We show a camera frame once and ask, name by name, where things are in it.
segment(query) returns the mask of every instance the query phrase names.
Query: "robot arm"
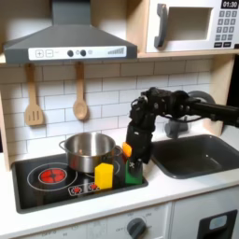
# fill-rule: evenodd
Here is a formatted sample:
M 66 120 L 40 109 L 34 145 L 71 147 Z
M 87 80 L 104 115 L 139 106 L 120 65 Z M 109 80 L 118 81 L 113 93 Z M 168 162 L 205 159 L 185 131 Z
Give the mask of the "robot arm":
M 239 108 L 212 105 L 189 97 L 184 91 L 164 91 L 150 88 L 132 102 L 126 143 L 131 147 L 129 157 L 129 172 L 137 176 L 142 169 L 142 163 L 148 163 L 151 154 L 152 133 L 155 131 L 157 116 L 179 120 L 186 115 L 221 120 L 225 124 L 239 127 Z

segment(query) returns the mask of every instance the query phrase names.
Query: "black stovetop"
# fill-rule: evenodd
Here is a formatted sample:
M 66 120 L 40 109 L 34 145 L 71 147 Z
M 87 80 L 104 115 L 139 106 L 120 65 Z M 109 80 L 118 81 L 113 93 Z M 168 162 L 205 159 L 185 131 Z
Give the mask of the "black stovetop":
M 114 159 L 111 190 L 94 185 L 93 174 L 82 174 L 68 167 L 65 154 L 13 163 L 15 199 L 19 213 L 29 213 L 53 206 L 76 203 L 148 185 L 125 184 L 125 163 Z

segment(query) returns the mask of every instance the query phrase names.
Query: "cooking pot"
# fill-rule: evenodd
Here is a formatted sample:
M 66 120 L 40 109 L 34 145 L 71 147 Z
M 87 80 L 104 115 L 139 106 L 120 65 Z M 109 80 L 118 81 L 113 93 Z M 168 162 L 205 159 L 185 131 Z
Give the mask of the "cooking pot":
M 113 164 L 114 157 L 121 154 L 121 148 L 111 137 L 98 133 L 76 134 L 59 146 L 66 152 L 69 167 L 82 173 L 94 173 L 102 162 Z

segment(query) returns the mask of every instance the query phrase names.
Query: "wooden spatula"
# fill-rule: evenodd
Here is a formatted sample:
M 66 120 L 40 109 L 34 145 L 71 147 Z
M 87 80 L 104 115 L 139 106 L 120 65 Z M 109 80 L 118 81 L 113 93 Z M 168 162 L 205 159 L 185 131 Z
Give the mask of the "wooden spatula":
M 79 120 L 84 120 L 87 117 L 88 108 L 84 101 L 84 65 L 76 64 L 77 70 L 77 100 L 74 103 L 74 114 Z
M 25 65 L 28 83 L 29 105 L 25 111 L 25 122 L 29 126 L 40 125 L 44 122 L 43 112 L 36 103 L 35 93 L 35 67 L 32 64 Z

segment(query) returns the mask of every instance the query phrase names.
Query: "red burner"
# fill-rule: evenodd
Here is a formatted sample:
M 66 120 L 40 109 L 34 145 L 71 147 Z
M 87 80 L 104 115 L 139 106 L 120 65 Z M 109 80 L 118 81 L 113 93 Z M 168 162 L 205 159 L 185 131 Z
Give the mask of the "red burner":
M 49 168 L 40 174 L 40 180 L 47 184 L 60 183 L 65 177 L 65 171 L 59 168 Z

